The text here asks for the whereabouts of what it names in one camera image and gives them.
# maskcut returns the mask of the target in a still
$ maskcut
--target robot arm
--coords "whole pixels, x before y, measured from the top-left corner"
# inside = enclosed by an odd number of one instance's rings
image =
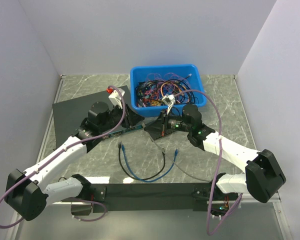
[[[218,132],[202,123],[202,115],[194,104],[186,104],[182,116],[171,116],[162,110],[159,118],[144,130],[161,136],[175,131],[187,132],[192,145],[216,155],[220,153],[221,138],[222,157],[243,172],[217,176],[216,186],[224,194],[249,193],[259,202],[266,203],[286,182],[271,151],[260,152],[219,136]]]
[[[90,194],[91,183],[79,174],[75,174],[62,182],[49,183],[61,170],[87,154],[103,139],[97,138],[79,144],[75,143],[98,136],[113,129],[114,126],[120,122],[124,109],[122,105],[118,103],[120,101],[116,100],[118,98],[118,93],[113,91],[110,97],[111,102],[114,104],[114,108],[111,111],[104,102],[94,103],[88,112],[87,118],[82,121],[80,127],[62,146],[39,163],[27,168],[24,172],[16,169],[9,174],[6,190],[9,190],[12,186],[30,174],[32,175],[4,198],[4,200],[24,219],[27,221],[33,220],[46,206],[55,202],[70,197],[85,199],[87,198],[87,195]],[[126,128],[125,132],[132,131],[133,128],[131,128],[131,126],[136,125],[143,119],[142,116],[134,113],[129,106],[126,105],[124,120],[122,121],[121,126]],[[51,161],[55,156],[57,157],[50,162],[50,164],[39,171],[43,165],[48,161]]]

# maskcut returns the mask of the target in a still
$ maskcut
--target tangled cables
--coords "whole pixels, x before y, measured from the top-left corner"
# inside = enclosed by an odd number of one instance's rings
[[[140,107],[163,106],[165,104],[161,101],[161,99],[166,94],[178,94],[184,90],[191,89],[191,86],[187,81],[187,79],[191,76],[192,74],[182,77],[170,72],[165,74],[162,78],[158,73],[150,73],[147,75],[145,81],[140,82],[135,88],[137,103]],[[198,98],[193,92],[187,92],[180,94],[176,98],[175,104],[195,103],[199,103]]]

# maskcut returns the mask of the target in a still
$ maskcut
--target white wall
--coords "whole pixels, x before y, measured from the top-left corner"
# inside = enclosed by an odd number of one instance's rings
[[[237,81],[258,149],[274,152],[287,182],[279,191],[300,240],[300,0],[278,0]]]
[[[59,79],[19,2],[0,0],[0,197],[12,170],[36,162]],[[0,223],[12,212],[4,202]]]
[[[237,74],[276,0],[19,0],[61,74]]]

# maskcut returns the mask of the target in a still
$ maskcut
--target gray cable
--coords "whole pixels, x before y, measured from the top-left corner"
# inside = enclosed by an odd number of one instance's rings
[[[141,123],[142,127],[145,128],[146,125],[144,122]],[[196,177],[196,176],[192,176],[191,174],[187,173],[185,170],[183,170],[178,164],[176,164],[167,154],[166,154],[166,151],[160,147],[156,142],[155,140],[152,138],[152,136],[150,135],[150,133],[146,132],[148,135],[149,135],[149,138],[151,139],[151,141],[158,147],[158,149],[160,149],[161,152],[163,152],[166,156],[167,159],[169,159],[172,163],[174,163],[174,165],[181,171],[183,172],[185,175],[189,176],[190,178],[192,179],[196,179],[196,180],[199,180],[199,181],[203,181],[203,182],[207,182],[207,183],[210,183],[211,180],[206,180],[206,179],[202,179],[202,178],[199,178],[199,177]]]

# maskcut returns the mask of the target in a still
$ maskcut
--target blue plastic bin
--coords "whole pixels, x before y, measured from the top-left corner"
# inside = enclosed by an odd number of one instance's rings
[[[140,82],[144,82],[148,74],[160,74],[164,77],[167,73],[174,73],[180,77],[186,77],[192,74],[191,77],[187,78],[191,89],[197,89],[204,92],[204,87],[202,85],[198,68],[193,64],[182,64],[182,65],[163,65],[163,66],[136,66],[130,71],[130,93],[131,93],[131,105],[133,109],[143,117],[157,117],[160,115],[162,109],[166,109],[168,106],[147,106],[138,107],[136,87]],[[207,103],[207,98],[198,92],[194,92],[194,96],[197,97],[198,107],[203,107]],[[174,105],[181,112],[184,104]]]

